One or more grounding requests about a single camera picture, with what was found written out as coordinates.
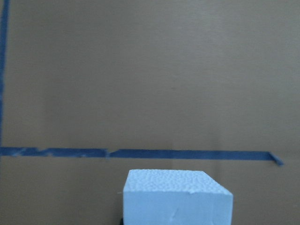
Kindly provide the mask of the light blue block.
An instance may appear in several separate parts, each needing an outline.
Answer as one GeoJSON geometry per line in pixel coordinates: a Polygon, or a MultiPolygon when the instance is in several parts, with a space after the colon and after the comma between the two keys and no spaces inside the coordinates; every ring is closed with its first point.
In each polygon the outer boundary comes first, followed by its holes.
{"type": "Polygon", "coordinates": [[[125,225],[230,225],[233,194],[203,171],[132,169],[123,188],[125,225]]]}

